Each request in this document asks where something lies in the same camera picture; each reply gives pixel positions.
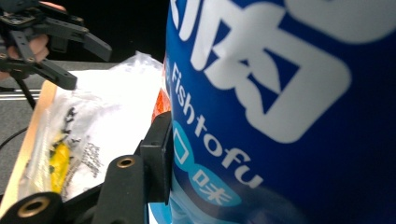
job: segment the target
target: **white logo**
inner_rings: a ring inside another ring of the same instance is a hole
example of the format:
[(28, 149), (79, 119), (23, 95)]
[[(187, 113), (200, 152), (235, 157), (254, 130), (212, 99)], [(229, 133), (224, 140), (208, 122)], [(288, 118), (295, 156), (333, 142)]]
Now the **white logo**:
[[(396, 16), (389, 12), (396, 6), (393, 0), (305, 2), (287, 1), (291, 16), (347, 43), (375, 41), (388, 35), (396, 26)], [(171, 1), (174, 25), (183, 41), (191, 38), (199, 6), (198, 0), (187, 1), (180, 25), (176, 0)], [(331, 20), (330, 16), (336, 16), (334, 11), (343, 16)], [(235, 91), (252, 127), (277, 142), (293, 143), (347, 91), (351, 77), (344, 62), (279, 29), (286, 13), (285, 8), (268, 2), (241, 8), (229, 0), (204, 1), (191, 64), (197, 71), (204, 71), (214, 87)], [(361, 21), (356, 19), (357, 15), (368, 17), (363, 21), (367, 21), (367, 25), (358, 25)], [(221, 22), (230, 32), (214, 45)], [(298, 66), (298, 71), (283, 89), (276, 64), (266, 50)], [(218, 58), (207, 64), (211, 52)], [(262, 98), (249, 76), (277, 94), (267, 111), (263, 110), (266, 99)]]

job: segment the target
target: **mounting hole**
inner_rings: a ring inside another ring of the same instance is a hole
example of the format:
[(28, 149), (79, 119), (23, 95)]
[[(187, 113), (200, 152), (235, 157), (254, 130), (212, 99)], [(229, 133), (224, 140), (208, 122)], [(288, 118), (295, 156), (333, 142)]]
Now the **mounting hole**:
[(50, 199), (46, 197), (37, 197), (33, 198), (29, 202), (25, 203), (20, 210), (18, 210), (18, 216), (19, 217), (32, 217), (40, 212), (42, 212), (44, 209), (48, 207), (50, 204)]
[(134, 165), (134, 158), (124, 158), (117, 162), (117, 166), (120, 168), (127, 168)]

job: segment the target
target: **gray table surface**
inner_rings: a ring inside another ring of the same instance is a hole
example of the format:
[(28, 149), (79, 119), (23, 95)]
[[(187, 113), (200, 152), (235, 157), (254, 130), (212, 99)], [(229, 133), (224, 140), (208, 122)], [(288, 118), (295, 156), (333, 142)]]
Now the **gray table surface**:
[[(67, 71), (82, 71), (89, 69), (109, 69), (115, 63), (84, 63), (84, 62), (63, 62), (53, 61)], [(26, 85), (32, 93), (39, 94), (44, 78), (39, 75), (31, 75), (25, 79)], [(1, 87), (19, 89), (19, 86), (12, 78), (0, 81)], [(29, 125), (30, 117), (33, 114), (32, 108), (24, 97), (6, 97), (9, 94), (0, 92), (0, 144), (17, 131)], [(0, 151), (0, 194), (3, 194), (7, 187), (7, 182), (14, 168), (25, 132), (19, 134), (8, 142)]]

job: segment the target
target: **human hand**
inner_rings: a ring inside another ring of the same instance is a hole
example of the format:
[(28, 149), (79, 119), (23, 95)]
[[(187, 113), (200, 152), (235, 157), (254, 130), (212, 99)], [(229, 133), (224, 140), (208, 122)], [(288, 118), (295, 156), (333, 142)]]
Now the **human hand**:
[[(56, 7), (61, 10), (65, 10), (64, 7), (55, 5), (50, 2), (42, 2), (42, 3), (49, 5), (51, 7)], [(47, 55), (49, 55), (50, 52), (46, 47), (48, 42), (49, 42), (49, 38), (47, 35), (39, 35), (38, 37), (32, 39), (29, 42), (29, 47), (32, 50), (33, 54), (35, 55), (35, 59), (37, 62), (42, 61), (43, 59), (45, 59), (47, 57)], [(12, 59), (18, 59), (20, 57), (15, 46), (9, 47), (7, 49), (7, 53), (8, 53), (8, 56)], [(0, 72), (0, 80), (5, 79), (7, 77), (9, 77), (9, 73)]]

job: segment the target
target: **dark background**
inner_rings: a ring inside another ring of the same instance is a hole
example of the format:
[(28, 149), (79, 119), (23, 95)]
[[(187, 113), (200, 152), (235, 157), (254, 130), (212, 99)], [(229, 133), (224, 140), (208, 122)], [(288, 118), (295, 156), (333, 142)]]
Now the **dark background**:
[[(113, 48), (110, 61), (120, 63), (138, 50), (162, 62), (169, 0), (49, 0), (64, 6), (70, 15)], [(51, 52), (48, 59), (102, 62), (80, 43), (69, 41), (66, 53)]]

